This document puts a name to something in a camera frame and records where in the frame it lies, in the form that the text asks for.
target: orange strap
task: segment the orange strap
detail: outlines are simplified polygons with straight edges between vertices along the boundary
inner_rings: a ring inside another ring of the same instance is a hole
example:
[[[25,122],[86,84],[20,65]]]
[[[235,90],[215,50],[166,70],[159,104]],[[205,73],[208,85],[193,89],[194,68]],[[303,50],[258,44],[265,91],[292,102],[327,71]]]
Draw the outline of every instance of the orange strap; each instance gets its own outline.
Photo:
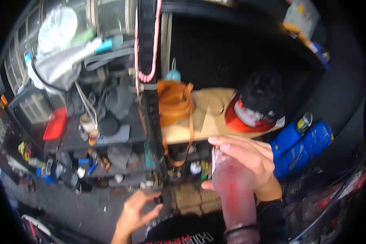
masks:
[[[157,95],[159,101],[160,126],[165,127],[175,123],[177,120],[190,118],[190,141],[186,150],[185,158],[181,161],[174,161],[168,154],[168,146],[163,138],[164,155],[171,166],[180,167],[187,158],[188,151],[194,140],[194,124],[192,114],[194,112],[194,102],[191,98],[193,85],[189,83],[177,83],[174,81],[159,81],[157,83]]]

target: blue container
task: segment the blue container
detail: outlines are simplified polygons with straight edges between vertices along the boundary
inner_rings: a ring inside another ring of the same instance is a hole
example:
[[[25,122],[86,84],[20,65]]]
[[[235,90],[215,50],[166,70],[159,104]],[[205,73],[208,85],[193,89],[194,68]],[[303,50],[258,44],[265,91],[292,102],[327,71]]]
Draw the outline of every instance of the blue container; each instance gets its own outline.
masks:
[[[79,165],[82,165],[82,164],[91,164],[91,163],[92,163],[92,158],[79,159]]]
[[[35,174],[38,176],[38,178],[40,177],[40,173],[41,173],[42,169],[41,168],[37,168],[37,170],[35,171]],[[46,181],[47,183],[57,183],[57,181],[51,177],[50,175],[46,175],[45,174],[45,178],[43,178],[44,181]]]
[[[274,159],[281,156],[287,149],[295,144],[304,134],[298,133],[295,129],[297,122],[293,121],[278,134],[278,136],[269,142],[271,145]]]
[[[302,168],[310,159],[317,157],[332,140],[332,129],[325,119],[320,120],[302,139],[274,159],[275,177],[284,178],[292,170]]]

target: yellow object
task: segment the yellow object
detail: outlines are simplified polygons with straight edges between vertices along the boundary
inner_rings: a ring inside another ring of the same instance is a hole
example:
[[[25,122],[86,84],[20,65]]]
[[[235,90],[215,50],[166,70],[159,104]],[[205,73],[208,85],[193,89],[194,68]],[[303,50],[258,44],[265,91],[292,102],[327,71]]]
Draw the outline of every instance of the yellow object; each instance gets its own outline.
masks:
[[[304,7],[304,5],[302,3],[298,4],[298,8],[297,9],[298,9],[298,12],[300,14],[304,14],[305,13],[305,7]]]
[[[21,144],[19,144],[19,146],[17,146],[17,150],[19,151],[20,154],[24,154],[24,148],[26,147],[26,143],[22,142]]]
[[[297,35],[298,39],[310,50],[314,53],[315,51],[312,49],[312,42],[306,38],[306,36],[301,32],[300,27],[293,25],[292,23],[284,22],[283,26],[288,32],[292,32]]]
[[[98,138],[98,133],[99,133],[99,130],[91,130],[89,132],[88,143],[90,144],[90,146],[93,146],[96,144],[96,139]]]
[[[298,129],[301,129],[303,126],[304,126],[304,121],[301,119],[301,120],[298,120],[298,122],[297,122],[297,127],[298,127]]]
[[[5,106],[7,106],[8,102],[7,102],[7,99],[5,98],[5,95],[4,95],[4,94],[3,94],[3,95],[1,95],[0,100],[1,100],[1,102],[2,102]]]
[[[209,164],[208,164],[208,163],[206,163],[206,161],[205,161],[205,160],[202,160],[202,161],[200,162],[200,167],[201,167],[201,169],[202,169],[202,173],[201,173],[201,175],[207,175],[208,173],[207,173],[206,171],[209,169]]]

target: black round object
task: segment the black round object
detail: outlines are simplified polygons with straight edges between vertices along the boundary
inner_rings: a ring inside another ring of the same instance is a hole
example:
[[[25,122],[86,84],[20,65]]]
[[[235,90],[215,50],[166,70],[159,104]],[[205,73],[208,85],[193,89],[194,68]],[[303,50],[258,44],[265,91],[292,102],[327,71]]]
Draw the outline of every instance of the black round object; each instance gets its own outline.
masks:
[[[261,67],[252,73],[238,95],[245,108],[264,115],[272,111],[276,119],[284,115],[282,76],[272,67]]]
[[[106,113],[106,116],[98,121],[99,133],[104,136],[113,136],[117,134],[121,122],[110,112]]]
[[[157,197],[153,200],[156,204],[164,203],[163,196]]]

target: red tray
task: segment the red tray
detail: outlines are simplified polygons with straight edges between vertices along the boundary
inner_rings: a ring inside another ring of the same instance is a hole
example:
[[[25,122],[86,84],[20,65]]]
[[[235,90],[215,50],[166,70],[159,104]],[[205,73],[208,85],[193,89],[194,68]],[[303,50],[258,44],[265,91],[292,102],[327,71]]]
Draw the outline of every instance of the red tray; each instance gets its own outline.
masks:
[[[66,122],[66,109],[65,107],[56,109],[46,127],[45,134],[43,135],[43,140],[54,140],[61,136],[63,127]]]

